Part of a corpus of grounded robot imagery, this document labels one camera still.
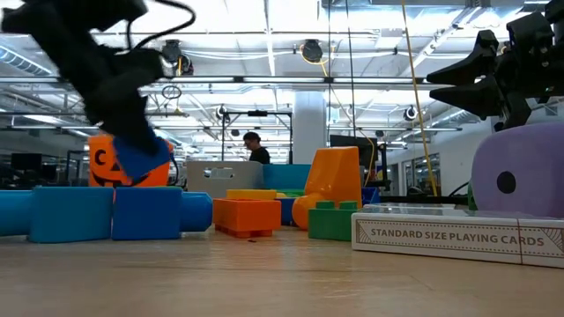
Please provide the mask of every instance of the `desk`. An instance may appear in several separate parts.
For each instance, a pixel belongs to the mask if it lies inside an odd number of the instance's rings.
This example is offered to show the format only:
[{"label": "desk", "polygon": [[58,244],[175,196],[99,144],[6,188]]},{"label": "desk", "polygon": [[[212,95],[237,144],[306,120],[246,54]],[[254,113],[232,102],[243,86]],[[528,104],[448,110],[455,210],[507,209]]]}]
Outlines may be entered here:
[{"label": "desk", "polygon": [[353,252],[285,230],[177,241],[0,240],[6,317],[559,316],[564,269]]}]

